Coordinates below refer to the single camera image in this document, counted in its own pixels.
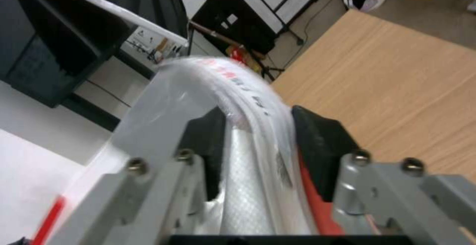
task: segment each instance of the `wooden stick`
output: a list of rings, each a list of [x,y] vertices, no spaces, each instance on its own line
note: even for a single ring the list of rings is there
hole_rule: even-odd
[[[210,35],[214,38],[217,38],[225,43],[228,43],[229,45],[232,45],[232,46],[235,46],[235,47],[238,47],[240,49],[243,49],[244,45],[239,43],[239,42],[236,42],[235,40],[232,40],[231,38],[228,38],[224,35],[221,35],[220,33],[217,33],[216,31],[214,30],[211,30],[209,28],[206,28],[202,25],[199,25],[197,23],[195,23],[194,21],[190,20],[190,25],[192,25],[192,27],[194,27],[195,29],[197,29],[198,31],[202,32],[202,33],[205,33],[207,35]],[[263,60],[266,58],[266,56],[260,52],[257,52],[255,50],[251,50],[259,59]]]

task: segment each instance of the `cable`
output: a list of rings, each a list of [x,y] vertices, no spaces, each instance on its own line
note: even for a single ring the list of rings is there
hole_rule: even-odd
[[[156,53],[156,49],[153,49],[151,50],[150,52],[148,52],[146,49],[142,48],[140,45],[137,45],[136,43],[133,43],[129,40],[126,40],[125,41],[126,43],[129,43],[130,45],[132,45],[133,47],[136,47],[137,49],[139,49],[141,52],[145,53],[147,55],[147,59],[150,60],[152,63],[154,64],[157,64],[158,61],[155,59],[154,55]]]
[[[94,86],[96,86],[97,88],[105,91],[107,94],[109,94],[110,96],[114,97],[117,99],[117,101],[120,101],[121,103],[125,104],[126,106],[129,106],[131,107],[131,105],[127,104],[126,102],[124,102],[122,99],[120,99],[119,97],[115,96],[114,94],[112,94],[110,91],[107,91],[106,89],[104,89],[102,86],[100,86],[99,84],[95,83],[95,82],[92,82],[90,80],[86,80],[87,82],[89,82],[90,84],[93,84]]]
[[[284,64],[283,70],[285,70],[285,69],[287,68],[287,66],[288,66],[289,63],[294,59],[294,57],[296,57],[296,55],[298,55],[299,52],[301,52],[302,48],[306,45],[306,43],[308,43],[308,38],[309,38],[309,36],[308,36],[308,27],[309,27],[309,25],[311,24],[312,20],[313,20],[314,18],[316,18],[316,16],[317,16],[318,14],[320,14],[321,11],[323,11],[324,9],[326,9],[326,7],[327,7],[332,1],[333,1],[333,0],[329,0],[319,11],[317,11],[315,14],[313,14],[313,15],[311,16],[311,18],[309,18],[308,22],[306,23],[306,26],[304,26],[304,35],[306,36],[306,37],[304,38],[304,44],[301,45],[301,47],[299,47],[299,49],[298,49],[298,50],[294,53],[294,55],[286,62],[286,64]]]
[[[269,56],[269,54],[266,54],[266,57],[269,59],[269,61],[271,62],[271,64],[273,64],[273,67],[274,68],[278,68],[276,67],[276,64],[274,63],[273,59],[271,59],[271,57]]]

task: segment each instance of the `white shoe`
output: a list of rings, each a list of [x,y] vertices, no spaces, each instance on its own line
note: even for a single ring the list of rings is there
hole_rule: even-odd
[[[476,0],[469,4],[468,11],[476,13]]]
[[[362,5],[362,8],[360,8],[360,11],[363,11],[365,13],[370,12],[374,9],[379,8],[385,0],[365,0],[364,4]]]

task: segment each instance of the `red stripe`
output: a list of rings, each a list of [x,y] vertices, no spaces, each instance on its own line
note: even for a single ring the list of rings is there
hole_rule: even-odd
[[[56,198],[55,204],[53,207],[51,207],[51,210],[49,210],[45,221],[43,221],[43,224],[36,233],[31,245],[43,245],[45,243],[49,233],[53,229],[53,225],[60,216],[61,210],[63,210],[65,203],[66,199],[63,196],[58,196]]]
[[[320,235],[343,235],[342,228],[332,220],[332,203],[326,203],[317,193],[311,180],[309,170],[304,166],[301,153],[299,153],[299,169],[301,170],[302,184],[308,197],[309,207],[319,230]]]

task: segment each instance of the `wooden tabletop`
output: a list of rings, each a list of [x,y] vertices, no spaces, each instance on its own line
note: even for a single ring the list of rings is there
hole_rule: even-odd
[[[378,161],[417,157],[476,183],[475,76],[476,51],[348,11],[273,87]]]

